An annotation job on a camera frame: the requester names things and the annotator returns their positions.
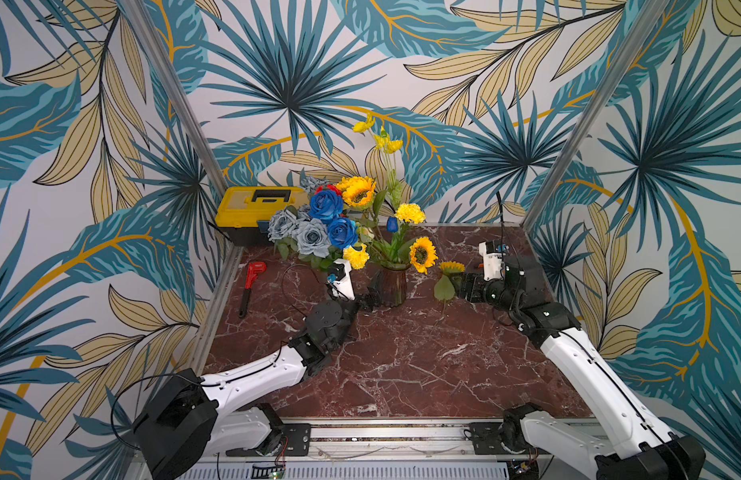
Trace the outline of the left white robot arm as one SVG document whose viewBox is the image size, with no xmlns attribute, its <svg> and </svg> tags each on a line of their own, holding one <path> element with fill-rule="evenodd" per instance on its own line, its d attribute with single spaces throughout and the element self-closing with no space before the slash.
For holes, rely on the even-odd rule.
<svg viewBox="0 0 741 480">
<path fill-rule="evenodd" d="M 302 329 L 269 356 L 204 377 L 192 369 L 170 375 L 132 424 L 152 478 L 179 478 L 204 455 L 274 451 L 282 421 L 258 400 L 326 369 L 358 312 L 381 303 L 376 289 L 355 298 L 338 293 L 318 304 Z"/>
</svg>

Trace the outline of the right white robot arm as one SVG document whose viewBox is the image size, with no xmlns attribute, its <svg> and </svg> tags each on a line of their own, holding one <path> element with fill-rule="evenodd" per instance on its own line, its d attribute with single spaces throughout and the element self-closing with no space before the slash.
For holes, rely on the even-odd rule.
<svg viewBox="0 0 741 480">
<path fill-rule="evenodd" d="M 693 436 L 660 420 L 596 350 L 580 321 L 544 292 L 532 257 L 487 253 L 480 272 L 457 273 L 458 298 L 508 313 L 512 326 L 552 361 L 575 388 L 607 436 L 588 435 L 527 403 L 508 409 L 500 427 L 471 429 L 477 449 L 514 455 L 542 450 L 589 479 L 698 479 L 706 452 Z"/>
</svg>

